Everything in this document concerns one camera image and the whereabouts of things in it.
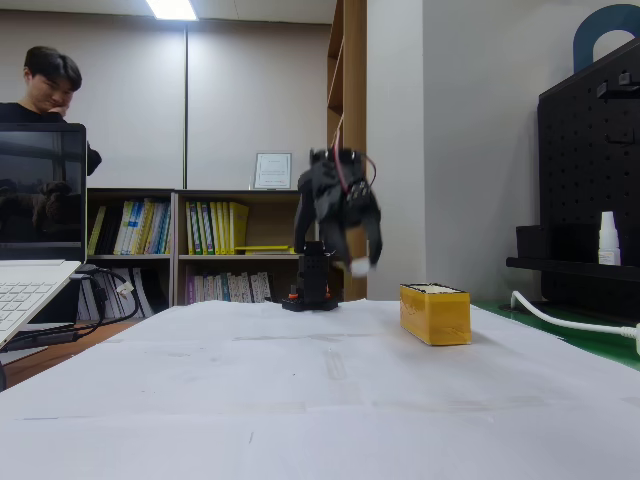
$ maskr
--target ceiling light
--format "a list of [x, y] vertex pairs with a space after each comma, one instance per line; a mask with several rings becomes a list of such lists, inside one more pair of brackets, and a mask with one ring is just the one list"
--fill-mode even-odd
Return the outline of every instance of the ceiling light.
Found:
[[158, 20], [197, 20], [189, 0], [147, 0]]

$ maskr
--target silver laptop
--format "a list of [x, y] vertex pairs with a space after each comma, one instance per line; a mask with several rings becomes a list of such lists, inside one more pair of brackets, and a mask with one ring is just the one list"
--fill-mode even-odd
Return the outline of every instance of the silver laptop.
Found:
[[0, 348], [86, 260], [85, 128], [0, 124]]

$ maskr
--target picture frame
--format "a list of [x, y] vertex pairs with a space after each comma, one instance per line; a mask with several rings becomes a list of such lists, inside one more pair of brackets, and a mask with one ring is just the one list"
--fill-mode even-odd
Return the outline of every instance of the picture frame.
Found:
[[253, 179], [255, 190], [291, 190], [291, 159], [285, 152], [260, 152], [256, 155]]

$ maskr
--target laptop screen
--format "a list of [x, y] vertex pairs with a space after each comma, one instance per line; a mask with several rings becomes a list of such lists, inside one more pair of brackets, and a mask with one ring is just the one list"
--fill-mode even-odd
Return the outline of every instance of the laptop screen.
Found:
[[84, 127], [1, 127], [0, 259], [84, 261]]

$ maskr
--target laptop keyboard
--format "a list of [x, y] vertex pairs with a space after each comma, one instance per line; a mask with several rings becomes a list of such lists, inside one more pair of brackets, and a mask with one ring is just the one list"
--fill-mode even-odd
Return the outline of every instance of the laptop keyboard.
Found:
[[11, 328], [55, 285], [55, 282], [0, 282], [0, 332]]

